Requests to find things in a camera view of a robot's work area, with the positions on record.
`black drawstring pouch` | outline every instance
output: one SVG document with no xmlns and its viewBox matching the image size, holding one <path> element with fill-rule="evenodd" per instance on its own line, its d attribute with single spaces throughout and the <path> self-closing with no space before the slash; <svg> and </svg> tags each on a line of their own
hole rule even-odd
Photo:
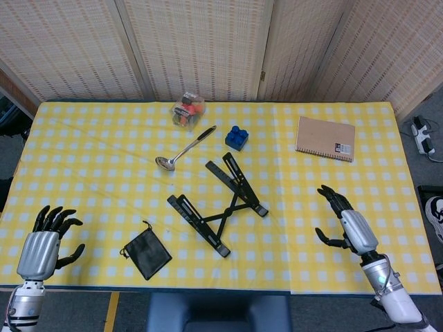
<svg viewBox="0 0 443 332">
<path fill-rule="evenodd" d="M 144 220 L 143 223 L 147 223 L 147 229 L 120 250 L 120 255 L 126 259 L 131 257 L 144 278 L 149 280 L 172 257 L 152 231 L 152 226 Z"/>
</svg>

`dark blue chair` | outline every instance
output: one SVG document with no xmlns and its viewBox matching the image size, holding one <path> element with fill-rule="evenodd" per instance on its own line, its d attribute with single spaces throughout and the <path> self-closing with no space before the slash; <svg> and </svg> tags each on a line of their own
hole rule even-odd
<svg viewBox="0 0 443 332">
<path fill-rule="evenodd" d="M 147 332 L 290 332 L 289 296 L 153 293 Z"/>
</svg>

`metal spoon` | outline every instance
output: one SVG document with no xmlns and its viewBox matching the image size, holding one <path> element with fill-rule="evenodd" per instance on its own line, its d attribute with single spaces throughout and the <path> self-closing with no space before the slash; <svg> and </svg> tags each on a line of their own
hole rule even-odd
<svg viewBox="0 0 443 332">
<path fill-rule="evenodd" d="M 211 128 L 208 128 L 205 130 L 197 139 L 189 144 L 187 147 L 183 149 L 179 154 L 177 154 L 173 159 L 167 159 L 165 157 L 156 157 L 155 162 L 158 166 L 160 166 L 163 169 L 166 169 L 167 171 L 174 171 L 175 170 L 175 162 L 178 158 L 180 158 L 182 155 L 184 155 L 186 152 L 191 150 L 195 145 L 199 144 L 202 140 L 207 138 L 214 130 L 216 130 L 217 126 L 212 126 Z"/>
</svg>

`table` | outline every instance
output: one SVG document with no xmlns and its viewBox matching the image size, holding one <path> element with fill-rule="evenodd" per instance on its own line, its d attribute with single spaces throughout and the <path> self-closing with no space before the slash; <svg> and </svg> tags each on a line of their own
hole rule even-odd
<svg viewBox="0 0 443 332">
<path fill-rule="evenodd" d="M 440 294 L 413 183 L 389 103 L 208 103 L 193 133 L 172 125 L 171 103 L 46 102 L 35 118 L 0 222 L 2 284 L 15 273 L 24 239 L 46 204 L 77 209 L 84 221 L 60 248 L 79 243 L 83 256 L 47 282 L 60 288 L 221 288 L 292 293 L 372 293 L 347 250 L 316 237 L 320 226 L 339 238 L 341 226 L 316 188 L 327 184 L 348 197 L 370 222 L 379 252 L 390 256 L 410 293 Z M 356 126 L 353 163 L 295 152 L 298 116 Z M 173 173 L 156 156 L 173 157 L 201 131 L 216 132 L 178 161 Z M 224 144 L 233 125 L 249 132 L 241 152 Z M 168 204 L 186 194 L 200 213 L 220 213 L 232 193 L 204 165 L 224 167 L 231 151 L 264 207 L 235 212 L 221 258 Z M 147 219 L 173 259 L 148 282 L 120 249 Z"/>
</svg>

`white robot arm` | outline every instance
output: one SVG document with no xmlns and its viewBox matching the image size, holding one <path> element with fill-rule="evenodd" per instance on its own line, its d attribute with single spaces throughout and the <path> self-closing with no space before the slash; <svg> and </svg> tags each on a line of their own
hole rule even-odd
<svg viewBox="0 0 443 332">
<path fill-rule="evenodd" d="M 343 195 L 325 185 L 318 193 L 329 201 L 345 231 L 343 240 L 328 239 L 316 228 L 318 238 L 328 246 L 349 248 L 361 257 L 360 266 L 375 291 L 372 305 L 385 311 L 397 326 L 416 332 L 435 331 L 404 289 L 400 274 L 392 269 L 388 256 L 376 251 L 379 242 L 360 212 L 354 211 Z"/>
<path fill-rule="evenodd" d="M 33 231 L 26 237 L 17 267 L 17 273 L 25 282 L 11 294 L 1 332 L 35 331 L 46 292 L 43 281 L 50 278 L 55 269 L 73 263 L 84 250 L 82 243 L 71 256 L 58 259 L 64 234 L 72 225 L 83 223 L 76 218 L 64 220 L 75 210 L 62 211 L 63 207 L 57 207 L 48 213 L 49 210 L 47 205 L 40 211 Z"/>
</svg>

